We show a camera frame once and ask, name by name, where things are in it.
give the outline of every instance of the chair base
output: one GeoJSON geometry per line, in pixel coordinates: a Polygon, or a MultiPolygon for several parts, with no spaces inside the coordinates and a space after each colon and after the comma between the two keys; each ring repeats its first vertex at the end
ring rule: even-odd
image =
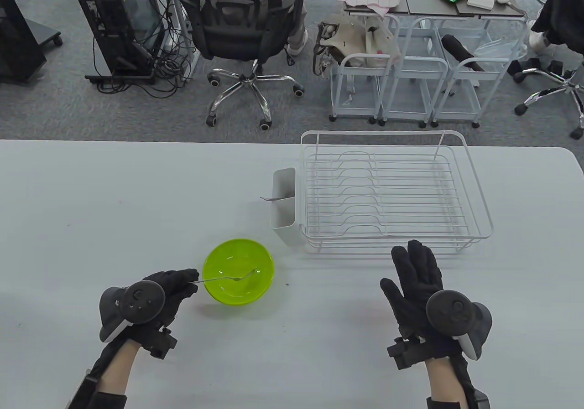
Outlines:
{"type": "Polygon", "coordinates": [[[209,114],[207,115],[207,125],[215,126],[217,125],[217,108],[225,99],[234,94],[236,91],[243,87],[250,88],[254,93],[254,96],[259,103],[261,112],[263,113],[263,119],[260,120],[259,127],[262,130],[268,130],[271,128],[271,111],[270,106],[267,103],[266,98],[261,94],[259,88],[257,88],[257,83],[259,82],[273,82],[273,81],[288,81],[292,82],[292,91],[296,97],[302,97],[304,94],[304,87],[301,86],[294,78],[288,75],[263,75],[261,65],[254,61],[252,66],[251,75],[238,75],[237,73],[229,72],[223,69],[213,69],[207,75],[207,80],[213,87],[218,87],[221,84],[221,78],[231,78],[236,79],[237,82],[229,87],[227,90],[219,94],[215,98],[211,105],[209,105],[209,114]]]}
{"type": "Polygon", "coordinates": [[[552,96],[553,94],[558,93],[569,94],[572,96],[578,112],[580,113],[578,127],[570,133],[570,136],[574,140],[579,140],[582,138],[582,135],[584,135],[584,103],[580,98],[579,93],[584,92],[584,86],[580,84],[582,79],[584,79],[584,67],[579,67],[575,71],[571,72],[569,74],[569,78],[564,78],[563,76],[559,76],[556,73],[547,70],[531,68],[515,73],[515,75],[513,75],[513,80],[517,83],[521,83],[528,75],[545,76],[559,86],[554,88],[547,88],[546,90],[532,94],[522,104],[519,104],[515,107],[515,114],[524,115],[527,113],[527,109],[530,107],[530,105],[534,104],[543,97],[552,96]]]}

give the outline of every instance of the wire rack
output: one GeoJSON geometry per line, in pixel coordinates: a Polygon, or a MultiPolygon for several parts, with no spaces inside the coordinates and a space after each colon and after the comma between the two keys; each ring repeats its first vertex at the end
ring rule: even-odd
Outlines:
{"type": "Polygon", "coordinates": [[[387,253],[416,238],[448,253],[492,234],[458,132],[309,131],[301,145],[300,229],[319,251],[387,253]],[[360,144],[338,144],[341,136],[357,136],[360,144]],[[325,138],[332,143],[324,144],[325,138]],[[399,144],[372,144],[380,138],[399,144]]]}

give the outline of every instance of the white sneaker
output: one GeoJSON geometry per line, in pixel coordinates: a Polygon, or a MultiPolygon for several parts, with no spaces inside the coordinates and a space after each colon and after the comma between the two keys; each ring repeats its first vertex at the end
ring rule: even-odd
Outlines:
{"type": "Polygon", "coordinates": [[[302,38],[302,44],[300,45],[300,47],[298,47],[297,49],[294,49],[294,48],[290,47],[290,44],[286,44],[286,51],[288,52],[288,55],[290,55],[291,57],[297,57],[298,55],[300,55],[300,52],[302,52],[302,49],[304,49],[304,46],[306,46],[307,42],[308,42],[308,30],[306,28],[304,28],[304,36],[302,38]]]}
{"type": "Polygon", "coordinates": [[[556,44],[547,44],[544,40],[543,32],[532,31],[533,24],[536,23],[535,20],[530,20],[527,22],[527,27],[529,28],[529,47],[536,53],[536,55],[541,55],[546,52],[553,52],[557,47],[556,44]]]}

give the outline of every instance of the green bowl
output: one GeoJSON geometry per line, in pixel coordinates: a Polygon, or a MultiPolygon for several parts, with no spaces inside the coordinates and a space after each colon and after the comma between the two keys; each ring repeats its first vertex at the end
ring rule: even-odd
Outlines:
{"type": "Polygon", "coordinates": [[[215,280],[205,283],[207,292],[219,303],[246,305],[269,289],[274,278],[274,261],[263,245],[246,238],[236,238],[211,251],[203,266],[203,280],[220,276],[242,277],[244,280],[215,280]]]}

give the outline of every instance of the white table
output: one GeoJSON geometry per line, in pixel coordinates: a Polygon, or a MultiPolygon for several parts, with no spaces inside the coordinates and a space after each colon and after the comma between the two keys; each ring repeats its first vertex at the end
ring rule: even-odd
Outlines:
{"type": "MultiPolygon", "coordinates": [[[[494,408],[581,405],[584,179],[557,148],[471,148],[494,235],[439,262],[444,284],[488,305],[471,365],[494,408]]],[[[378,281],[389,261],[293,255],[269,228],[274,170],[298,145],[0,142],[2,408],[62,408],[98,356],[100,294],[162,269],[199,269],[229,238],[259,240],[277,272],[252,305],[202,289],[172,325],[165,361],[142,353],[128,409],[422,408],[417,365],[378,281]]]]}

